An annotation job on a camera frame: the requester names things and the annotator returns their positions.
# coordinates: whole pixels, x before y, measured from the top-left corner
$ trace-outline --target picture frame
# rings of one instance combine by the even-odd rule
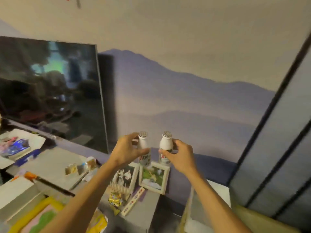
[[[110,182],[110,187],[121,194],[131,194],[139,172],[139,164],[131,162],[125,168],[119,169]]]
[[[165,194],[170,167],[152,161],[149,167],[140,166],[139,185],[159,194]]]

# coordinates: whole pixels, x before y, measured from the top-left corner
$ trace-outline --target white bottle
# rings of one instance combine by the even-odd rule
[[[167,150],[168,152],[173,152],[173,141],[172,141],[172,133],[169,131],[165,131],[162,134],[162,139],[160,141],[160,149]],[[163,154],[160,154],[159,163],[169,166],[171,161],[166,158]]]
[[[137,145],[137,149],[144,149],[144,148],[149,148],[149,145],[147,143],[147,136],[148,133],[141,131],[139,133],[139,140],[138,140],[138,145]],[[140,156],[138,157],[138,162],[140,165],[147,167],[151,164],[151,154],[150,152],[146,155]]]

